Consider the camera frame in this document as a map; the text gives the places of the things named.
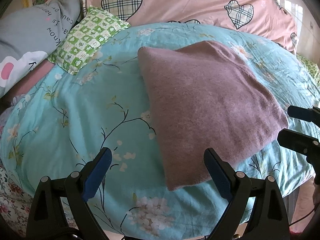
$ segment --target floor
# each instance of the floor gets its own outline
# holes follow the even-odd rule
[[[320,28],[311,15],[308,8],[305,6],[302,0],[278,0],[280,4],[292,14],[294,17],[297,27],[298,27],[298,37],[299,44],[297,48],[297,53],[306,57],[307,59],[317,63],[320,65]],[[21,0],[13,0],[4,16],[21,9],[23,7]],[[308,196],[302,196],[300,200],[297,202],[297,208],[293,220],[302,217],[309,210],[312,209],[310,206],[310,198],[312,197],[312,182],[309,181],[306,183],[300,191],[308,191]],[[291,229],[293,231],[301,231],[308,223],[310,218],[296,224]],[[244,231],[245,225],[242,225],[238,228],[237,233],[242,235]],[[120,240],[122,238],[121,235],[114,234],[106,231],[107,236],[110,240]]]

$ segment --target bed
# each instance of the bed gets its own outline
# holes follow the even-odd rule
[[[218,41],[246,60],[284,111],[289,105],[319,104],[320,89],[294,49],[290,52],[282,48],[285,45],[254,34],[187,21],[136,24],[101,46],[77,75],[55,65],[15,99],[0,142],[0,211],[11,228],[25,233],[31,196],[42,176],[68,176],[105,146],[113,150],[113,163],[88,202],[102,229],[140,239],[210,234],[227,202],[212,181],[167,189],[138,66],[142,46],[174,50]],[[291,130],[319,135],[313,124],[290,117],[288,122]],[[314,173],[305,157],[276,141],[236,169],[249,177],[274,176],[283,197]],[[249,219],[253,202],[248,202],[242,222]],[[75,226],[66,200],[63,205],[68,222]]]

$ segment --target pink blanket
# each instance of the pink blanket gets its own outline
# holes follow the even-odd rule
[[[205,149],[236,165],[288,126],[275,97],[219,42],[175,51],[143,47],[138,60],[169,190],[210,179]]]
[[[176,21],[201,23],[256,34],[295,53],[297,28],[274,0],[82,0],[102,7],[132,26]]]

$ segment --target plaid heart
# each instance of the plaid heart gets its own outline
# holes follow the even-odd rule
[[[127,21],[140,8],[142,0],[101,0],[101,7],[111,14]]]
[[[168,21],[168,23],[181,23],[180,21]],[[198,20],[188,20],[184,23],[198,23],[200,24],[200,22]]]
[[[295,33],[291,33],[290,35],[292,43],[294,45],[295,48],[297,48],[297,44],[298,44],[298,36]]]
[[[248,24],[253,18],[252,4],[239,5],[238,1],[231,0],[224,8],[236,29]]]

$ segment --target teal bedspread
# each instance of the teal bedspread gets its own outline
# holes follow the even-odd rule
[[[208,235],[227,203],[212,181],[167,190],[137,62],[142,46],[178,49],[204,40],[237,51],[284,111],[289,105],[318,105],[320,90],[308,72],[294,55],[267,39],[209,25],[132,27],[104,44],[78,75],[55,66],[21,99],[2,134],[0,158],[7,172],[33,195],[42,176],[66,177],[92,160],[101,147],[109,147],[112,166],[88,202],[104,230],[141,239]],[[290,129],[318,137],[315,125],[288,119]],[[274,176],[283,196],[313,174],[304,156],[276,141],[237,169],[249,177]],[[250,199],[243,221],[252,205]],[[71,216],[66,200],[64,206]]]

